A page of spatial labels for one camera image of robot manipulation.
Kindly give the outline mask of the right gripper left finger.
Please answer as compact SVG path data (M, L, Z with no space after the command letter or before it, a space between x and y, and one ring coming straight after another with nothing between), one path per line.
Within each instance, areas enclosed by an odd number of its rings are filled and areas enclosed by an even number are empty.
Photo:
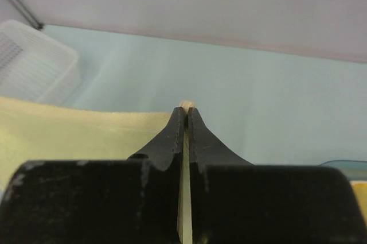
M1 201L2 243L179 243L184 110L126 160L28 161Z

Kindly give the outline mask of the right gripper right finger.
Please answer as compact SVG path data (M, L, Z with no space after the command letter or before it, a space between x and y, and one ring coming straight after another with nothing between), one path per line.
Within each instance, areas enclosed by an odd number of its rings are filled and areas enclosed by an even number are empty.
M365 243L347 177L317 165L255 165L188 112L194 243Z

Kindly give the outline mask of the teal and cream towel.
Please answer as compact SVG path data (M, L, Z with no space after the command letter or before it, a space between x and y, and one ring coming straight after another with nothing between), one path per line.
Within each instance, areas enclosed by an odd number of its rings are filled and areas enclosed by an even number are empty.
M177 228L179 243L193 243L188 151L193 104L179 107L184 137ZM104 113L2 98L1 191L4 195L13 174L28 161L126 160L167 125L171 114Z

